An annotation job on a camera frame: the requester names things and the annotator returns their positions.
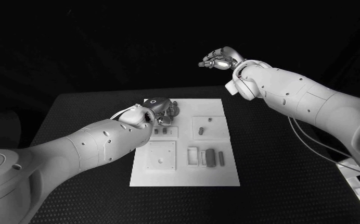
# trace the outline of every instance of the screw hole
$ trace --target screw hole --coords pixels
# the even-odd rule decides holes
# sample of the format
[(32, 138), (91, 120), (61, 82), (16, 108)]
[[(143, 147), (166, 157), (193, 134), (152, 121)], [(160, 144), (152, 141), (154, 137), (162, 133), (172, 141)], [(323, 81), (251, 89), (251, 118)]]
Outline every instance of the screw hole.
[(13, 169), (21, 170), (23, 167), (19, 164), (13, 165)]

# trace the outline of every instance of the table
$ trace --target table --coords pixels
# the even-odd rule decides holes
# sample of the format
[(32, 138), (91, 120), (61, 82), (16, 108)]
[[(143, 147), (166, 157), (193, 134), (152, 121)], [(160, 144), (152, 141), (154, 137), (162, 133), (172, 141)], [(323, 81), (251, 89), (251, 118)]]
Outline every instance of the table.
[(300, 142), (287, 116), (224, 86), (62, 94), (32, 146), (157, 96), (222, 99), (241, 187), (130, 187), (133, 151), (62, 183), (31, 223), (360, 223), (360, 202), (336, 165)]

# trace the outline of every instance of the dark wall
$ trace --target dark wall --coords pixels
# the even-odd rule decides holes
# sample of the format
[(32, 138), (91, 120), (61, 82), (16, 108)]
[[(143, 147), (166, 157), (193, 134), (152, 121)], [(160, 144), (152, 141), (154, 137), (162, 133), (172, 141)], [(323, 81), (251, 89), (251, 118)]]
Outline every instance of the dark wall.
[(42, 116), (61, 93), (225, 85), (198, 67), (224, 46), (342, 89), (359, 49), (359, 0), (5, 0), (2, 14), (5, 105)]

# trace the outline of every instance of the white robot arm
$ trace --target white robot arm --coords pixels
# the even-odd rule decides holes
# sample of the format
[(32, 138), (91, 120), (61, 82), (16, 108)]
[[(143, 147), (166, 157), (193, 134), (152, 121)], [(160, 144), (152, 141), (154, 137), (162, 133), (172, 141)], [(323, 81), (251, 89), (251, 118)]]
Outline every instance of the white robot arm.
[(213, 51), (201, 67), (232, 69), (226, 88), (247, 100), (262, 98), (268, 106), (330, 133), (360, 165), (360, 98), (347, 95), (265, 62), (247, 60), (231, 48)]
[(71, 177), (144, 146), (154, 121), (172, 124), (166, 110), (179, 114), (169, 99), (149, 99), (45, 144), (0, 150), (0, 223), (29, 223), (48, 195)]

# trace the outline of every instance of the black table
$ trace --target black table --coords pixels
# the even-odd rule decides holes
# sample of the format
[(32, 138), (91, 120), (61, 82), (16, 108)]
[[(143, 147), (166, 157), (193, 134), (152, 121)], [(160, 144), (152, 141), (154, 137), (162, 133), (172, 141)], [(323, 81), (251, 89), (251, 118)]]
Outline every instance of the black table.
[(157, 96), (222, 99), (241, 186), (130, 187), (131, 152), (64, 182), (31, 223), (360, 223), (359, 199), (336, 165), (300, 142), (287, 116), (224, 86), (62, 94), (32, 146)]

